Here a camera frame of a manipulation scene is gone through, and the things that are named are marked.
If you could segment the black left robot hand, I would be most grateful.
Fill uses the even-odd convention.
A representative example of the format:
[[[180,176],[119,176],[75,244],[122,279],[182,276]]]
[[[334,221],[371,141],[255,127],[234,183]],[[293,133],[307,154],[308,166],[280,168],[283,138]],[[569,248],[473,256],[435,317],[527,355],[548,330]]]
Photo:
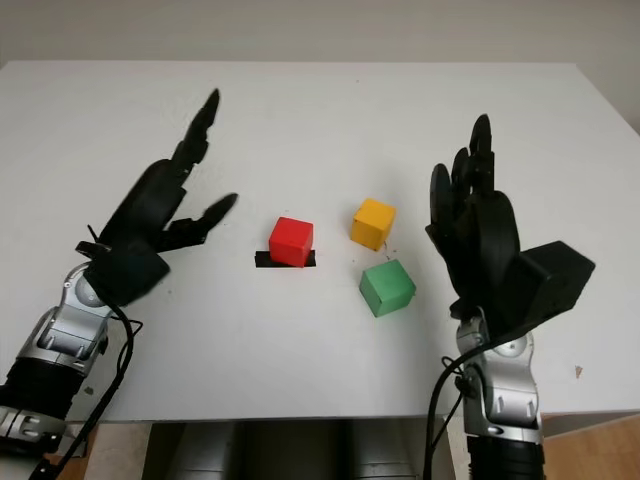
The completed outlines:
[[[184,184],[207,153],[208,130],[220,101],[214,90],[169,159],[152,163],[118,206],[98,242],[114,248],[140,240],[156,253],[202,245],[207,235],[235,206],[238,195],[229,193],[209,206],[198,219],[173,218],[186,196]]]

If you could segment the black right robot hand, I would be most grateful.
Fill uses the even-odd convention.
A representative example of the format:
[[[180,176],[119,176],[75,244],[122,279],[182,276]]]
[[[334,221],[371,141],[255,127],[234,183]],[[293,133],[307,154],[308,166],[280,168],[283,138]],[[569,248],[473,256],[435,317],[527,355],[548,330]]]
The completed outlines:
[[[511,202],[495,188],[495,154],[486,114],[475,121],[469,146],[457,152],[453,167],[434,167],[426,232],[458,295],[450,307],[453,316],[467,319],[481,311],[492,336],[507,331],[501,287],[520,253],[520,241]]]

